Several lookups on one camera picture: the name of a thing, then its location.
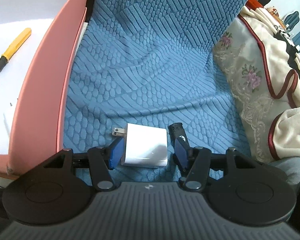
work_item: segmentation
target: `pink tray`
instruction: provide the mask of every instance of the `pink tray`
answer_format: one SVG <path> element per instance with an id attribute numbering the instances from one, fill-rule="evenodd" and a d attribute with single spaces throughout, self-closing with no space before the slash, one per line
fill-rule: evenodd
<path id="1" fill-rule="evenodd" d="M 22 84 L 0 175 L 20 175 L 63 147 L 66 95 L 86 0 L 68 0 L 45 33 Z"/>

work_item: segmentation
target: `hole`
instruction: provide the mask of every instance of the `hole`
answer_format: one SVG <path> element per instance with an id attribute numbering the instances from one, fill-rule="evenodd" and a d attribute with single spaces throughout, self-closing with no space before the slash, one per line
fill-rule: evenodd
<path id="1" fill-rule="evenodd" d="M 61 154 L 53 161 L 45 165 L 45 168 L 54 168 L 54 169 L 61 169 L 63 167 L 63 162 L 65 161 L 65 155 Z"/>
<path id="2" fill-rule="evenodd" d="M 235 162 L 235 166 L 237 167 L 237 169 L 254 169 L 255 168 L 255 166 L 253 166 L 251 163 L 247 162 L 241 156 L 235 156 L 234 162 Z"/>
<path id="3" fill-rule="evenodd" d="M 227 166 L 226 155 L 215 155 L 216 158 L 211 158 L 210 167 L 214 171 L 223 171 Z"/>

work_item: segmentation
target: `cream floral fabric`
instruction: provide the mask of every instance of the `cream floral fabric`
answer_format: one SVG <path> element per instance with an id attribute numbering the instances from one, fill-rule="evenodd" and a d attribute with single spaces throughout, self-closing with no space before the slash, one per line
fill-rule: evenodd
<path id="1" fill-rule="evenodd" d="M 288 65 L 286 43 L 273 37 L 280 30 L 278 26 L 262 10 L 244 7 L 213 49 L 236 100 L 251 154 L 264 163 L 300 156 L 300 125 L 289 133 L 279 125 L 285 120 L 287 126 L 285 117 L 291 115 L 291 109 L 300 109 L 300 80 Z M 296 62 L 300 69 L 300 55 Z"/>

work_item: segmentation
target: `blue quilted fabric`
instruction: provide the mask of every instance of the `blue quilted fabric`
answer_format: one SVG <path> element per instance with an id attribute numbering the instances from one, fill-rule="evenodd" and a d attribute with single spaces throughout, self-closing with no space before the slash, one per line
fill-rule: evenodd
<path id="1" fill-rule="evenodd" d="M 226 78 L 211 49 L 246 0 L 95 0 L 74 60 L 66 103 L 65 147 L 109 145 L 126 123 L 166 128 L 182 122 L 191 146 L 250 154 Z M 119 166 L 119 181 L 176 181 L 160 169 Z M 90 183 L 87 170 L 77 175 Z M 214 178 L 220 172 L 211 172 Z"/>

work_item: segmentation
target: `wall charger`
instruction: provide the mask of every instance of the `wall charger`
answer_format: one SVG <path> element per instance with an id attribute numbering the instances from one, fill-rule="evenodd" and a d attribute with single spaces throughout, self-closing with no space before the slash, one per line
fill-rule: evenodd
<path id="1" fill-rule="evenodd" d="M 112 135 L 124 137 L 121 165 L 144 168 L 165 167 L 168 163 L 166 129 L 128 123 L 114 128 Z"/>

